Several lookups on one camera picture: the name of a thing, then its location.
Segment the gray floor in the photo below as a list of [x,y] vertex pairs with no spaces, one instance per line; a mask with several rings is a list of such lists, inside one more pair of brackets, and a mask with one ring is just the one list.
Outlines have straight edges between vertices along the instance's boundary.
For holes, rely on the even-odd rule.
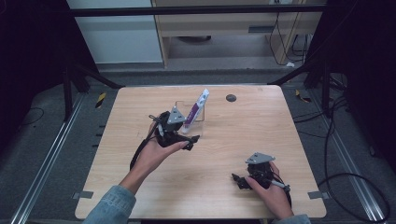
[[[104,76],[127,86],[137,85],[186,85],[186,84],[265,84],[286,75],[292,68],[276,64],[263,36],[212,36],[201,43],[186,43],[175,38],[170,51],[168,66],[164,68],[142,69],[121,73],[103,73]],[[299,76],[283,86],[285,98],[291,114],[300,116],[318,111],[315,103],[306,103],[296,97],[299,89],[303,96],[314,98],[319,88],[305,90]],[[100,142],[100,133],[106,125],[108,115],[116,98],[117,91],[89,79],[92,87],[84,100],[67,139],[64,142],[55,164],[49,173],[46,185],[39,194],[29,220],[32,223],[68,223],[78,222],[74,216],[78,201],[72,199],[75,192],[83,189],[85,179],[95,155],[96,145]],[[101,108],[95,108],[101,92],[106,99]],[[331,97],[342,96],[332,91]],[[0,220],[4,223],[12,218],[23,197],[35,179],[41,163],[51,147],[57,132],[63,124],[64,105],[62,86],[54,87],[37,95],[25,123],[9,147],[12,153],[2,158],[0,170]],[[347,105],[334,113],[337,133],[341,136],[360,173],[371,179],[384,191],[392,208],[396,205],[396,176],[382,158],[371,157],[368,144],[363,138],[355,120],[347,111]],[[297,123],[306,156],[317,182],[324,178],[324,136],[327,127],[322,118]],[[345,171],[337,146],[329,143],[329,173]],[[337,198],[347,207],[367,217],[361,201],[355,193],[348,177],[331,181]],[[374,193],[381,209],[382,201]],[[361,223],[338,206],[334,200],[324,201],[328,214],[326,217],[312,220],[314,223]],[[396,212],[391,210],[389,223],[396,223]]]

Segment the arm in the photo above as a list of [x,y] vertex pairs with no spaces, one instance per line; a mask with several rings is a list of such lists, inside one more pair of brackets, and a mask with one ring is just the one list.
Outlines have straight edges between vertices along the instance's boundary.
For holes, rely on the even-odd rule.
[[146,177],[168,156],[182,149],[188,143],[178,142],[169,147],[161,147],[156,138],[149,140],[132,170],[117,186],[113,186],[105,194],[88,214],[84,223],[126,223],[136,202],[134,196]]
[[[273,172],[279,175],[279,170],[274,163],[270,161],[270,164]],[[245,179],[264,201],[268,209],[276,216],[277,219],[280,220],[277,223],[310,223],[307,215],[294,216],[289,205],[288,198],[286,197],[286,193],[282,188],[272,184],[268,189],[265,189],[257,183],[255,179],[249,176],[245,177]]]

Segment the wrist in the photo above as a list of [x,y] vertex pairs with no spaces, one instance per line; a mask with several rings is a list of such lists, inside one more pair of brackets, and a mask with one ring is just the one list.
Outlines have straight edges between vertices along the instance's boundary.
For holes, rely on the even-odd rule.
[[293,216],[294,216],[294,214],[293,214],[293,212],[290,209],[289,211],[285,211],[285,212],[279,214],[278,218],[279,218],[279,220],[282,220],[282,219],[285,219],[285,218],[288,218],[288,217],[293,217]]
[[147,176],[148,175],[146,175],[144,172],[138,172],[135,168],[133,168],[128,173],[128,175],[122,179],[120,185],[131,191],[132,194],[136,195]]

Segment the hand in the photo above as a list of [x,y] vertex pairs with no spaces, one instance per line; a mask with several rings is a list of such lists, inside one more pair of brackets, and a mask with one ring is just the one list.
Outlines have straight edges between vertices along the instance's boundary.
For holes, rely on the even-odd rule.
[[[150,125],[150,130],[154,127],[154,124],[153,122]],[[136,194],[140,185],[151,172],[157,169],[168,156],[179,151],[188,143],[177,142],[169,147],[161,147],[155,137],[151,138],[140,152],[134,167],[120,182],[120,185],[130,190],[133,194]]]
[[[279,175],[279,169],[270,161],[271,169]],[[255,179],[246,176],[247,183],[259,194],[268,209],[276,216],[277,219],[283,219],[294,216],[291,211],[285,190],[271,184],[268,189],[263,188]]]

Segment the cable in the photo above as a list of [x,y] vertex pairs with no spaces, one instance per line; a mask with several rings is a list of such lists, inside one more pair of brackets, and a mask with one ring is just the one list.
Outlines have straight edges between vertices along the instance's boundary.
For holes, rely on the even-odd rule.
[[288,53],[286,52],[285,43],[283,42],[282,35],[281,35],[280,29],[279,29],[279,12],[277,12],[277,13],[276,13],[276,21],[275,21],[274,29],[273,29],[273,31],[272,31],[271,34],[270,34],[270,49],[271,49],[271,51],[272,51],[272,53],[273,53],[273,55],[274,55],[274,58],[275,58],[276,63],[277,63],[278,65],[286,65],[285,63],[282,64],[282,63],[280,63],[280,62],[277,61],[277,59],[276,59],[276,57],[275,57],[274,50],[273,50],[273,48],[272,48],[272,35],[273,35],[273,33],[274,33],[275,28],[277,28],[277,32],[279,33],[280,42],[282,43],[283,52],[284,52],[285,56],[286,56],[292,63],[301,62],[302,60],[293,60],[293,59],[289,58]]
[[136,152],[134,153],[134,156],[132,157],[131,163],[129,164],[129,170],[132,170],[132,168],[134,167],[134,164],[137,161],[137,158],[140,155],[140,152],[143,150],[143,148],[146,146],[146,144],[153,139],[155,136],[151,137],[152,134],[155,132],[155,129],[157,128],[158,124],[161,122],[161,120],[159,118],[156,118],[152,115],[148,116],[149,118],[151,118],[153,121],[155,121],[154,126],[152,127],[152,129],[150,130],[150,132],[148,133],[148,136],[142,141],[142,143],[140,143],[139,147],[137,148]]
[[43,116],[44,116],[44,110],[43,110],[42,108],[39,108],[39,107],[32,107],[32,108],[30,108],[30,110],[36,110],[36,109],[41,110],[41,115],[38,117],[38,119],[35,119],[35,120],[33,120],[33,121],[30,121],[30,122],[23,123],[22,125],[33,124],[33,123],[38,122],[41,118],[43,118]]
[[294,48],[295,43],[296,43],[296,41],[297,41],[297,38],[298,38],[298,35],[296,35],[296,36],[294,37],[293,44],[291,45],[291,52],[292,52],[295,56],[303,57],[303,62],[304,62],[304,61],[305,61],[305,58],[306,58],[306,53],[307,53],[307,50],[308,50],[308,35],[305,35],[305,36],[304,36],[304,46],[303,46],[303,49],[295,49],[295,48]]
[[[328,152],[329,138],[330,138],[330,135],[331,135],[331,129],[332,129],[333,122],[334,122],[333,113],[334,113],[334,111],[335,111],[334,109],[336,108],[336,104],[337,104],[337,103],[334,102],[334,104],[333,104],[333,106],[332,106],[332,110],[331,110],[331,114],[330,114],[330,120],[331,120],[331,121],[330,121],[330,125],[329,125],[330,127],[329,127],[329,131],[327,132],[326,139],[325,139],[325,145],[324,145],[324,173],[325,173],[325,179],[322,180],[322,181],[320,181],[320,182],[318,183],[318,186],[322,185],[323,183],[326,183],[326,186],[327,186],[327,188],[328,188],[328,190],[329,190],[329,193],[330,193],[330,195],[332,196],[332,198],[334,199],[334,201],[335,201],[341,208],[343,208],[347,213],[349,213],[350,215],[352,215],[352,216],[355,217],[356,219],[358,219],[358,220],[360,220],[360,221],[370,222],[370,223],[382,223],[382,222],[385,222],[386,220],[388,220],[388,218],[389,218],[389,216],[390,216],[390,205],[389,205],[389,202],[388,202],[388,200],[385,198],[384,193],[383,193],[378,187],[376,187],[370,180],[368,180],[367,178],[365,178],[365,177],[363,177],[363,176],[361,176],[361,175],[356,175],[356,174],[352,174],[352,173],[341,173],[341,174],[331,175],[331,176],[329,176],[329,174],[328,174],[327,152]],[[349,209],[347,209],[345,206],[343,206],[343,205],[338,201],[338,199],[335,197],[335,194],[333,193],[332,187],[331,187],[331,185],[330,185],[330,179],[333,179],[333,178],[336,178],[336,177],[342,176],[342,175],[346,175],[346,176],[350,176],[350,175],[351,175],[351,176],[355,176],[355,177],[361,178],[361,179],[365,180],[366,183],[368,183],[373,189],[375,189],[375,191],[377,191],[377,193],[381,196],[382,200],[385,202],[385,205],[386,205],[386,207],[387,207],[387,213],[386,213],[385,217],[382,218],[382,219],[380,219],[380,220],[374,220],[374,221],[372,221],[372,220],[367,219],[367,218],[365,218],[365,217],[361,217],[361,216],[359,216],[359,215],[356,215],[355,213],[353,213],[352,211],[350,211]]]
[[297,133],[303,133],[303,134],[306,134],[306,135],[309,135],[309,136],[313,136],[313,137],[317,137],[317,138],[326,138],[326,136],[319,136],[319,135],[315,135],[315,134],[312,134],[312,133],[305,133],[305,132],[302,132],[302,131],[297,131]]
[[[342,106],[347,104],[347,103],[345,103],[343,105],[338,105],[338,104],[341,104],[342,102],[347,100],[344,96],[341,96],[340,98],[336,99],[335,102],[338,101],[341,98],[343,98],[343,99],[340,100],[339,102],[335,103],[334,109],[333,109],[334,111],[336,111],[338,108],[340,108],[340,107],[342,107]],[[294,123],[303,123],[303,122],[307,122],[309,120],[318,118],[319,116],[321,116],[321,115],[325,114],[326,112],[328,112],[328,110],[326,110],[326,111],[317,111],[317,112],[312,112],[312,113],[309,113],[309,114],[304,114],[304,115],[299,115],[299,116],[293,117],[293,119],[297,119],[297,118],[305,117],[305,116],[308,116],[308,115],[317,114],[317,115],[315,115],[315,116],[313,116],[311,118],[308,118],[308,119],[295,120]]]
[[292,207],[291,196],[290,196],[290,186],[286,185],[285,182],[283,182],[282,178],[280,178],[280,176],[278,174],[274,173],[274,171],[272,172],[272,174],[276,176],[276,177],[274,177],[275,181],[277,181],[285,186],[283,188],[283,190],[285,191],[286,197],[288,198],[290,207]]
[[336,89],[337,91],[346,91],[347,86],[344,84],[343,77],[341,76],[342,81],[339,81],[332,75],[330,75],[330,81],[332,82],[332,87],[333,89]]

